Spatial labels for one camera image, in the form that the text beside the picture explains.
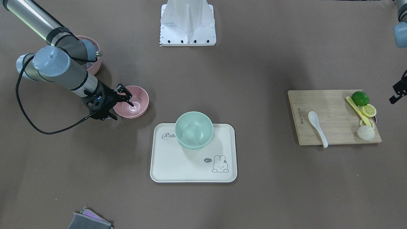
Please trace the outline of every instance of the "lime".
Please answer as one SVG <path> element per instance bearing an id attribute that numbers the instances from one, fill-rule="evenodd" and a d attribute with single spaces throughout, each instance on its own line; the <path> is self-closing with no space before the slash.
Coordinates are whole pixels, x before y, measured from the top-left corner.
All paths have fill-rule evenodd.
<path id="1" fill-rule="evenodd" d="M 366 106 L 369 103 L 369 97 L 363 91 L 357 91 L 353 93 L 352 100 L 358 106 Z"/>
<path id="2" fill-rule="evenodd" d="M 360 112 L 367 117 L 373 117 L 376 115 L 377 111 L 376 108 L 374 108 L 374 106 L 368 104 L 366 106 L 361 106 L 360 108 Z"/>

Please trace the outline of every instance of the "white tray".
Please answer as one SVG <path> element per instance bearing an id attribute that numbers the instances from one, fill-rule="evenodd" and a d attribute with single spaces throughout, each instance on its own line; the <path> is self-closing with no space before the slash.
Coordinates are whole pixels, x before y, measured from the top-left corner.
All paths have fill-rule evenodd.
<path id="1" fill-rule="evenodd" d="M 175 123 L 161 123 L 154 130 L 150 176 L 155 182 L 232 182 L 237 177 L 234 129 L 213 124 L 213 136 L 200 150 L 182 147 L 175 137 Z"/>

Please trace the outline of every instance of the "brown tabletop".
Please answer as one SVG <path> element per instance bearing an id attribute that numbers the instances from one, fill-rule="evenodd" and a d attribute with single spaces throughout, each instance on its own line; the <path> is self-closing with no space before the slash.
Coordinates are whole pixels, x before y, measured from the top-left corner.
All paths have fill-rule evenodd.
<path id="1" fill-rule="evenodd" d="M 46 43 L 0 7 L 1 228 L 67 228 L 85 205 L 117 229 L 407 227 L 407 99 L 388 100 L 407 68 L 395 2 L 211 0 L 208 47 L 159 46 L 166 1 L 36 2 L 99 43 L 99 79 L 143 87 L 150 106 L 137 119 L 38 133 L 15 98 L 15 61 Z M 382 143 L 298 144 L 288 90 L 359 88 L 378 110 Z M 20 96 L 45 131 L 87 114 L 57 84 L 23 79 Z M 150 178 L 154 128 L 192 110 L 234 127 L 234 182 Z"/>

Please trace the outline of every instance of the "green lime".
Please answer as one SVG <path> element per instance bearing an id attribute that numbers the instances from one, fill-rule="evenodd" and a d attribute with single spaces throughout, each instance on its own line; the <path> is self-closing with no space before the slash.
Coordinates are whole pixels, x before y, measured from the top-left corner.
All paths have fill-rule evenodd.
<path id="1" fill-rule="evenodd" d="M 358 106 L 366 106 L 369 103 L 369 97 L 363 91 L 357 91 L 353 93 L 352 100 Z"/>

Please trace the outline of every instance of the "folded cloth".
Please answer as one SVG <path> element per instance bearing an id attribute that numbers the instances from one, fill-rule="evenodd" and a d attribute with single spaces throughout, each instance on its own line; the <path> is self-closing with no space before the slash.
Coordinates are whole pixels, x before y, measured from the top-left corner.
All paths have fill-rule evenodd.
<path id="1" fill-rule="evenodd" d="M 113 229 L 112 224 L 89 209 L 84 208 L 80 214 L 74 213 L 74 218 L 68 229 Z"/>

